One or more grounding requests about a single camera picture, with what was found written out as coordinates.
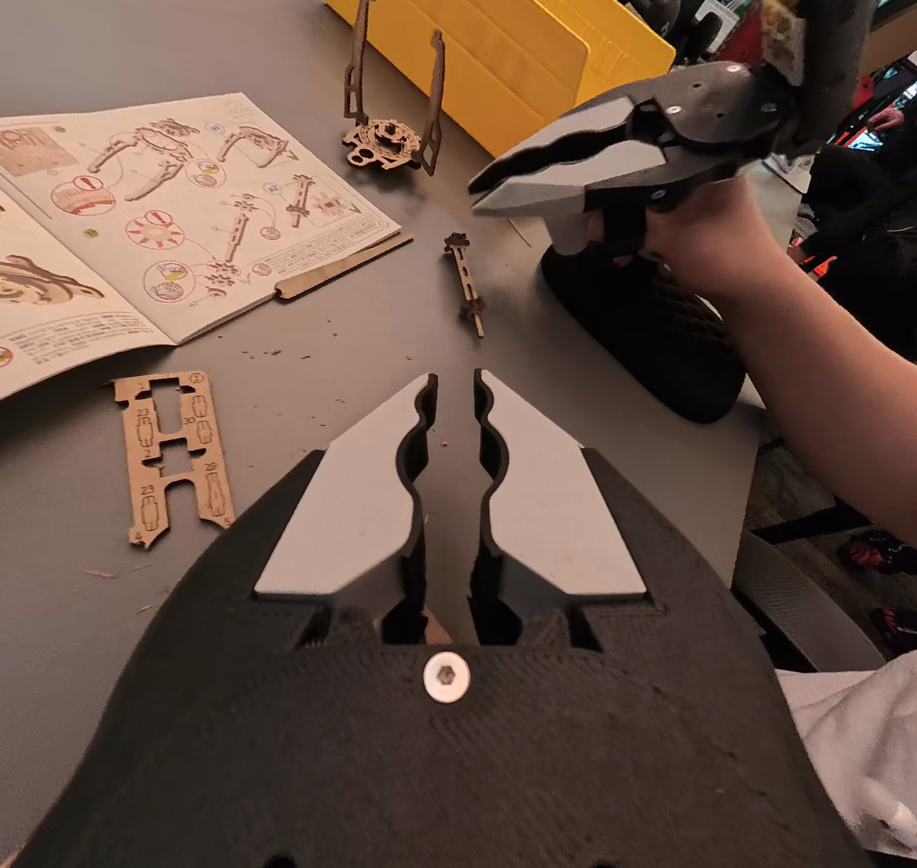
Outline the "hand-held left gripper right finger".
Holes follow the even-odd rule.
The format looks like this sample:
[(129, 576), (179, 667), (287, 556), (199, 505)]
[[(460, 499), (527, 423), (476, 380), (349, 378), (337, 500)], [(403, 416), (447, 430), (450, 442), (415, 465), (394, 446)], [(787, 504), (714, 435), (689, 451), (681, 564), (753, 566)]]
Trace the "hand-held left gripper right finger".
[(525, 621), (544, 610), (648, 600), (583, 445), (483, 368), (474, 410), (491, 479), (470, 581), (475, 610), (505, 608)]

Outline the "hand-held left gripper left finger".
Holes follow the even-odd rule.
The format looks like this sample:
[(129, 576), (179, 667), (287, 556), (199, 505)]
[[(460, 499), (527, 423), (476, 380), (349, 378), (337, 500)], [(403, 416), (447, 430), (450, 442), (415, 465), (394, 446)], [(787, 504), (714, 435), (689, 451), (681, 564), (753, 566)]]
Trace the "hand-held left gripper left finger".
[(420, 616), (427, 576), (415, 482), (428, 463), (437, 375), (420, 375), (330, 442), (258, 577), (255, 596)]

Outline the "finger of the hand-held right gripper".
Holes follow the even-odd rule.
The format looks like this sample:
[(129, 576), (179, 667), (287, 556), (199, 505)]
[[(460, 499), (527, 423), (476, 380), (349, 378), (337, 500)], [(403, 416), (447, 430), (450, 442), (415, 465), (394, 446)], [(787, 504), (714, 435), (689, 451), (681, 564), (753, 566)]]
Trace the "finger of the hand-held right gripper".
[(575, 215), (585, 211), (588, 192), (666, 163), (658, 145), (621, 137), (520, 144), (473, 178), (472, 212), (483, 217)]
[(591, 101), (521, 141), (494, 159), (468, 184), (470, 194), (492, 191), (516, 176), (529, 176), (548, 167), (580, 163), (625, 140), (626, 123), (635, 109), (627, 97)]

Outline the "wooden axle with gears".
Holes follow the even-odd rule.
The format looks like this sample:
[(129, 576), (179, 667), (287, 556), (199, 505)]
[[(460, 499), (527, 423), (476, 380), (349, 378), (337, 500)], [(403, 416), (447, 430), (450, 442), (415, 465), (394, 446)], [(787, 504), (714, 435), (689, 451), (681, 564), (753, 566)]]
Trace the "wooden axle with gears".
[(476, 288), (468, 261), (469, 237), (464, 232), (452, 232), (444, 240), (444, 255), (453, 258), (461, 287), (462, 301), (458, 316), (473, 325), (479, 340), (484, 338), (482, 314), (485, 304)]

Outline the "person's right forearm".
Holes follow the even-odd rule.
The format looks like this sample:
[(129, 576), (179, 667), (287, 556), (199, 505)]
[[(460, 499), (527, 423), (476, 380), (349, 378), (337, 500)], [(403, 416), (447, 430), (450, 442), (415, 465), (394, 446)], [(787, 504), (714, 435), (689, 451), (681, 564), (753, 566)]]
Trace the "person's right forearm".
[(915, 365), (793, 266), (716, 303), (790, 448), (831, 493), (915, 545)]

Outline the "wooden model assembly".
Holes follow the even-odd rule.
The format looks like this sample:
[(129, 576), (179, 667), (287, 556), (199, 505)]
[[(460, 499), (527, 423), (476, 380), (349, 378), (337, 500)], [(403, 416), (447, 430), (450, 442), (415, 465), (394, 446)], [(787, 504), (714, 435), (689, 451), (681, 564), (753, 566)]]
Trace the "wooden model assembly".
[(384, 170), (402, 166), (435, 173), (442, 141), (440, 116), (445, 90), (446, 47), (442, 31), (435, 29), (431, 47), (435, 62), (428, 96), (427, 123), (423, 132), (396, 119), (370, 118), (363, 107), (363, 64), (368, 39), (369, 13), (375, 0), (360, 0), (353, 26), (350, 63), (345, 70), (343, 115), (354, 128), (343, 137), (350, 147), (348, 162), (355, 167), (378, 164)]

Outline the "small wooden parts sheet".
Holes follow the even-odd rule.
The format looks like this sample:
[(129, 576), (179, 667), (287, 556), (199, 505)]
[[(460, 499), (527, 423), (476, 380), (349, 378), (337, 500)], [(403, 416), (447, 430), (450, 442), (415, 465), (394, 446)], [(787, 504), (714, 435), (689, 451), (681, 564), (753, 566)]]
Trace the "small wooden parts sheet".
[[(174, 381), (180, 392), (177, 431), (166, 432), (152, 396), (154, 382)], [(123, 408), (122, 421), (128, 461), (132, 525), (128, 540), (148, 549), (171, 525), (167, 501), (170, 486), (193, 485), (198, 515), (223, 529), (235, 522), (213, 393), (202, 371), (123, 377), (112, 381), (114, 399)], [(154, 465), (165, 444), (183, 441), (190, 470), (166, 475)]]

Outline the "person's right hand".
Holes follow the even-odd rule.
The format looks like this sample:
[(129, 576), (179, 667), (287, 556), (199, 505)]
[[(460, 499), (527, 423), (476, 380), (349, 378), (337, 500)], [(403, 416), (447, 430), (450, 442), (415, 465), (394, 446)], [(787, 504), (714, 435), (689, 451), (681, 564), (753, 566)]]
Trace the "person's right hand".
[(724, 316), (761, 311), (805, 279), (764, 221), (746, 176), (701, 186), (671, 211), (647, 209), (646, 230), (620, 265), (635, 256), (666, 267)]

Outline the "yellow plastic bin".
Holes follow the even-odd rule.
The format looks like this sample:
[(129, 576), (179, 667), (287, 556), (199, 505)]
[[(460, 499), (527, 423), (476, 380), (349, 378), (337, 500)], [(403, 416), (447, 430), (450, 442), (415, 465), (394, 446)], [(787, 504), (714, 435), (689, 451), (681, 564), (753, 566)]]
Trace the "yellow plastic bin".
[[(352, 24), (359, 0), (325, 0)], [(500, 156), (615, 87), (668, 72), (674, 48), (617, 0), (375, 0), (369, 44), (423, 91), (443, 33), (445, 113)]]

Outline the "flat wooden stick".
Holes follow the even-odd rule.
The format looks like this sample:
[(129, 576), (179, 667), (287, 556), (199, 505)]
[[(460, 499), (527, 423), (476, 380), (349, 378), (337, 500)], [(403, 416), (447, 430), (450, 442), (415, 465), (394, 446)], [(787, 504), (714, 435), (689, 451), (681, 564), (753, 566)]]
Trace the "flat wooden stick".
[(315, 266), (296, 276), (284, 279), (274, 287), (276, 297), (283, 301), (298, 299), (310, 291), (319, 289), (361, 266), (412, 243), (414, 239), (412, 234), (400, 234), (333, 263)]

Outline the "grey office chair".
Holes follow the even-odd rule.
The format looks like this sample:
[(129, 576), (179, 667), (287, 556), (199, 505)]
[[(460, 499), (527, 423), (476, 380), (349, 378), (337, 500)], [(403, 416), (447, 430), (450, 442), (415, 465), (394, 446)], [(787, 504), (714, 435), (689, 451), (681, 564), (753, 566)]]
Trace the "grey office chair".
[(743, 531), (732, 589), (764, 632), (776, 667), (871, 671), (886, 659), (822, 587), (777, 547)]

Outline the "instruction booklet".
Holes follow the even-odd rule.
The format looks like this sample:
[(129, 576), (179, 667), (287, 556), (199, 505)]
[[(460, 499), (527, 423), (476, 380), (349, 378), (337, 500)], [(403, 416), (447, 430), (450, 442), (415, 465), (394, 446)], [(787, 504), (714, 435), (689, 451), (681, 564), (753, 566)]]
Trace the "instruction booklet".
[(3, 117), (1, 179), (2, 398), (401, 231), (241, 93)]

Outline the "person's red black shoe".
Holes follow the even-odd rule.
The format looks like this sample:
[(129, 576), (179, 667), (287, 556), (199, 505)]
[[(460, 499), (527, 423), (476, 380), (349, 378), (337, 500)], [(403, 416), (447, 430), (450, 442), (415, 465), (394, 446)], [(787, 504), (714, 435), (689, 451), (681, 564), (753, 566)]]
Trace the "person's red black shoe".
[(840, 564), (852, 571), (879, 575), (916, 575), (916, 548), (887, 530), (854, 534), (837, 552)]
[(883, 607), (872, 610), (870, 619), (894, 657), (916, 651), (916, 610)]

